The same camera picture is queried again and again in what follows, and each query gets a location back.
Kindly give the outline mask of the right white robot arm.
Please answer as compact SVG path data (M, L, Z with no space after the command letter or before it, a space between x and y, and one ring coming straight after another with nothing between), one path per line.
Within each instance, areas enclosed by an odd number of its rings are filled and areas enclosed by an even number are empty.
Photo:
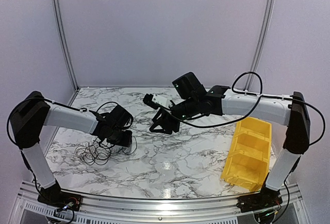
M237 115L238 121L252 117L287 127L278 159L264 180L265 189L255 197L259 207L267 207L275 200L275 191L280 189L300 157L309 148L310 120L302 93L295 92L291 96L263 95L215 85L208 91L202 86L188 88L180 96L183 101L175 104L157 94L145 95L143 102L158 110L150 131L160 126L161 133L172 134L178 132L180 124L191 124L195 116L209 115Z

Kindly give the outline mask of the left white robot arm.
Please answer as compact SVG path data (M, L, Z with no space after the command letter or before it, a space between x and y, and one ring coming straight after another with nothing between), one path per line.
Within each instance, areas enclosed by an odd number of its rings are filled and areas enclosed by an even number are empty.
M100 141L114 141L128 146L132 138L130 127L133 120L133 116L119 104L110 112L101 113L67 106L33 91L11 110L6 131L8 139L20 150L27 168L40 186L46 189L46 199L52 205L60 206L65 202L65 194L55 187L57 180L45 157L58 130L75 130ZM42 145L44 130L52 134L50 141Z

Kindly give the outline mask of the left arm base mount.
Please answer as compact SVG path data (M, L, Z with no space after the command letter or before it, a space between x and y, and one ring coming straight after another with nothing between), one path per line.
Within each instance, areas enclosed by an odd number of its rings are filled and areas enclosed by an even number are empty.
M41 187L38 189L38 201L47 205L51 205L63 209L69 203L73 205L73 211L79 211L82 196L75 193L69 193L62 190L59 183L56 183L48 188Z

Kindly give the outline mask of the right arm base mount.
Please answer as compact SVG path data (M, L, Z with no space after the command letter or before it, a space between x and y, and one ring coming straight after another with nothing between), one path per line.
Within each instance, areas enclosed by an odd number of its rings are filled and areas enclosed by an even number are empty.
M241 213L258 211L273 206L279 206L283 203L280 191L274 191L263 186L261 191L249 195L238 197L236 207Z

